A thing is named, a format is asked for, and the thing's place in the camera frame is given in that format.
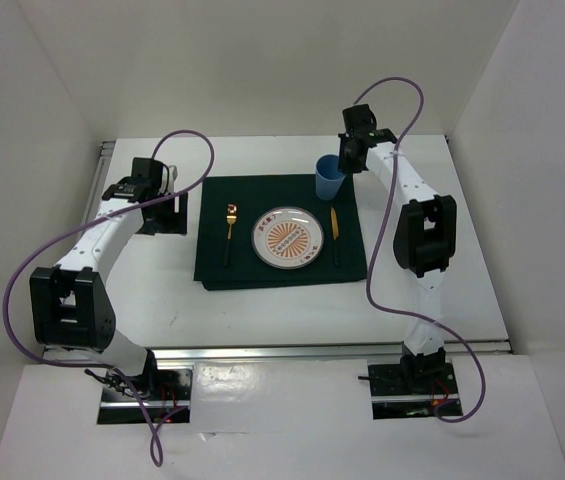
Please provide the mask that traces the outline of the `light blue plastic cup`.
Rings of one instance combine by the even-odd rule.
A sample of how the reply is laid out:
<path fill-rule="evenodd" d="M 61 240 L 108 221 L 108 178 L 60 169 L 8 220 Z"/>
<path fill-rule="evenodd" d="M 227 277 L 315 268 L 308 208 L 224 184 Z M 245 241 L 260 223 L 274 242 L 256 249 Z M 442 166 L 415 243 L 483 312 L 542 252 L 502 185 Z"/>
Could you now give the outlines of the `light blue plastic cup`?
<path fill-rule="evenodd" d="M 328 154 L 320 157 L 315 165 L 315 190 L 319 199 L 334 199 L 346 175 L 339 170 L 339 157 Z"/>

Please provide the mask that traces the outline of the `dark green cloth napkin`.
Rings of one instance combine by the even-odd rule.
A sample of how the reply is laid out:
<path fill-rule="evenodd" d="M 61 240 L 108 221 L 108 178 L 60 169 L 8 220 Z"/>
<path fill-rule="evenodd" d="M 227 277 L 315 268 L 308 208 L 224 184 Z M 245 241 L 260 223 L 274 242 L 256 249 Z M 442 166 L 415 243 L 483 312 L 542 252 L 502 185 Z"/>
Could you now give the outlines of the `dark green cloth napkin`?
<path fill-rule="evenodd" d="M 223 266 L 228 204 L 238 206 L 233 226 L 230 264 Z M 337 212 L 340 266 L 333 260 L 330 207 Z M 281 270 L 266 265 L 255 254 L 251 235 L 255 222 L 279 207 L 299 207 L 313 214 L 323 227 L 325 241 L 311 264 Z M 367 260 L 353 179 L 344 179 L 335 199 L 316 196 L 313 174 L 219 176 L 204 180 L 197 235 L 194 279 L 209 291 L 278 288 L 348 283 L 367 277 Z"/>

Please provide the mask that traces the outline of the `gold fork black handle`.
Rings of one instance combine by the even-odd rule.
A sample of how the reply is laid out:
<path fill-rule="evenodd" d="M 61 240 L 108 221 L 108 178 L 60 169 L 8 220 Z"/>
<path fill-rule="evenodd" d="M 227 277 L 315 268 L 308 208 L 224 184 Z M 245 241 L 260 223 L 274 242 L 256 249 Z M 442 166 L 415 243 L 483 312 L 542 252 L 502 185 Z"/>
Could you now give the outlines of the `gold fork black handle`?
<path fill-rule="evenodd" d="M 237 217 L 238 217 L 238 206 L 235 204 L 228 204 L 226 211 L 226 222 L 228 227 L 227 227 L 224 257 L 223 257 L 224 267 L 228 267 L 230 264 L 233 226 L 237 221 Z"/>

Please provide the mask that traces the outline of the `gold knife black handle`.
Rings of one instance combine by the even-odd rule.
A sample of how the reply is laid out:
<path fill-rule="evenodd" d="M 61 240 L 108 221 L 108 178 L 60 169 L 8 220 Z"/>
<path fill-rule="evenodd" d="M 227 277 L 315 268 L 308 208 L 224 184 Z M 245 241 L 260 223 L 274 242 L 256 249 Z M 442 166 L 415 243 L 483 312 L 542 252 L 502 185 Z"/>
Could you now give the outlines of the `gold knife black handle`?
<path fill-rule="evenodd" d="M 339 251 L 339 224 L 337 212 L 333 206 L 330 207 L 330 219 L 333 240 L 333 260 L 336 267 L 340 266 L 340 251 Z"/>

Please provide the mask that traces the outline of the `orange patterned plate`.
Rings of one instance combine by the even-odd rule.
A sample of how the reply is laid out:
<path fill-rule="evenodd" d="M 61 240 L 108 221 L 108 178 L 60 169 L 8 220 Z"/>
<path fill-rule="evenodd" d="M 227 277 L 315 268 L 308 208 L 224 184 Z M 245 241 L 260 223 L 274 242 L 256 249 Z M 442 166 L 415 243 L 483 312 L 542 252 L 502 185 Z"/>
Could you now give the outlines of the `orange patterned plate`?
<path fill-rule="evenodd" d="M 281 207 L 266 212 L 255 222 L 251 241 L 255 254 L 266 265 L 295 270 L 318 258 L 324 245 L 324 232 L 310 212 Z"/>

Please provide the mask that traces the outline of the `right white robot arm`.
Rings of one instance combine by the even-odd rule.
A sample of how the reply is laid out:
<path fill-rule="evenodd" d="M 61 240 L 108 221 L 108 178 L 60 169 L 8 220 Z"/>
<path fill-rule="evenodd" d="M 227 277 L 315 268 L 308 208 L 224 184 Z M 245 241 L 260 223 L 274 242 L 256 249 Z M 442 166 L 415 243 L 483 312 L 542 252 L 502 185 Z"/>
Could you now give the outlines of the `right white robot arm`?
<path fill-rule="evenodd" d="M 343 121 L 338 168 L 346 174 L 369 170 L 385 187 L 395 188 L 392 206 L 399 216 L 394 257 L 411 281 L 412 310 L 439 320 L 440 287 L 456 251 L 457 203 L 418 174 L 396 145 L 397 137 L 377 126 L 368 105 L 346 108 Z"/>

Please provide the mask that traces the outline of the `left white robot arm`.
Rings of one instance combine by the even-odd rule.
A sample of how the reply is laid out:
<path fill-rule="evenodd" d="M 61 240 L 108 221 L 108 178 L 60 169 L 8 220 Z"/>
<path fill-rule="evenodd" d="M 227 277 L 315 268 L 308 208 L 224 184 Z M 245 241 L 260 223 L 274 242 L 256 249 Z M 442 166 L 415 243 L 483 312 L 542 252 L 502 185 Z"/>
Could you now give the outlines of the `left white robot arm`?
<path fill-rule="evenodd" d="M 177 168 L 136 157 L 129 176 L 103 193 L 95 219 L 53 267 L 38 267 L 29 279 L 38 343 L 77 350 L 125 374 L 124 386 L 138 399 L 160 387 L 154 353 L 122 334 L 106 291 L 113 266 L 136 234 L 187 233 L 188 196 L 144 207 L 174 192 Z"/>

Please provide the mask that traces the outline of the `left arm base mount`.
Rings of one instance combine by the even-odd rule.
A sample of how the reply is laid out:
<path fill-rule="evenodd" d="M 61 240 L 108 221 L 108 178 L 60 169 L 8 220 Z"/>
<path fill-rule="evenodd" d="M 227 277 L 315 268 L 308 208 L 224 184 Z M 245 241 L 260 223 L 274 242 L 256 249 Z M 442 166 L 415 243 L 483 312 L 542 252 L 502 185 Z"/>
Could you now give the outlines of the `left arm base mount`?
<path fill-rule="evenodd" d="M 127 425 L 145 422 L 141 408 L 119 376 L 107 371 L 104 375 L 86 369 L 85 374 L 103 388 L 99 403 L 99 425 Z M 154 424 L 185 424 L 190 422 L 192 368 L 160 370 L 151 390 L 137 386 L 150 420 Z"/>

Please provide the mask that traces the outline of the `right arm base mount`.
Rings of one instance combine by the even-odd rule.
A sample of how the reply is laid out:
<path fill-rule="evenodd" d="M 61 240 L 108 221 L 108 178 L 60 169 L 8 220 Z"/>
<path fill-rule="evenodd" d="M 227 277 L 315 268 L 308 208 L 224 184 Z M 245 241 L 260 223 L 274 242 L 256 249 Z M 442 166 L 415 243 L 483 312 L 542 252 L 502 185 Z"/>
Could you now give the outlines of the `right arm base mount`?
<path fill-rule="evenodd" d="M 404 355 L 398 362 L 369 363 L 357 379 L 368 386 L 374 420 L 463 415 L 455 370 L 448 360 L 422 373 Z"/>

